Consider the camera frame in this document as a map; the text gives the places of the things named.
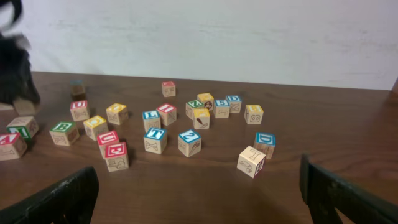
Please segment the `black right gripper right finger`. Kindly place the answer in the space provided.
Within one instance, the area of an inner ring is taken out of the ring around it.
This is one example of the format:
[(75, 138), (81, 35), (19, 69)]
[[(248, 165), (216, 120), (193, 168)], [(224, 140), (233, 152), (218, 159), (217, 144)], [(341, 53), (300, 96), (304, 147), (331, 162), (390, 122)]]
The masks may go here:
[(301, 157), (299, 185), (314, 223), (341, 223), (337, 211), (354, 223), (397, 223), (397, 205), (311, 163), (307, 154)]

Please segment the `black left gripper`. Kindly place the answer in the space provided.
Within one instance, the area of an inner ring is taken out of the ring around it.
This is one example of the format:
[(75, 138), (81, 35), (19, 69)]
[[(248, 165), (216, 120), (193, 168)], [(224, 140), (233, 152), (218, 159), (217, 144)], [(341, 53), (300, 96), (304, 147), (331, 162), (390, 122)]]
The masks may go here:
[(23, 34), (1, 36), (1, 103), (11, 105), (18, 98), (40, 103), (30, 70), (28, 46)]

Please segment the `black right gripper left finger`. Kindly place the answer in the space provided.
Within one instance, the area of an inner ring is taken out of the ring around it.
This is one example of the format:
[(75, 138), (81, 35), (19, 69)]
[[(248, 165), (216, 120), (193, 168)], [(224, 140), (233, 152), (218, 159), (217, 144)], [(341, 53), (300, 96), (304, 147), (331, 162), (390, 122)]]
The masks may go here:
[(1, 223), (90, 223), (99, 192), (88, 166), (1, 210)]

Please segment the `green B block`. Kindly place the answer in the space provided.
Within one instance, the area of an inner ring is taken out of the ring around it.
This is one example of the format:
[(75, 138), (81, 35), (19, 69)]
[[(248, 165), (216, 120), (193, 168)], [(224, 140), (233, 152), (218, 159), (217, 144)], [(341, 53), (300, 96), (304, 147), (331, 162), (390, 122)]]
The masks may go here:
[(60, 121), (49, 131), (58, 146), (71, 146), (79, 137), (79, 130), (72, 121)]

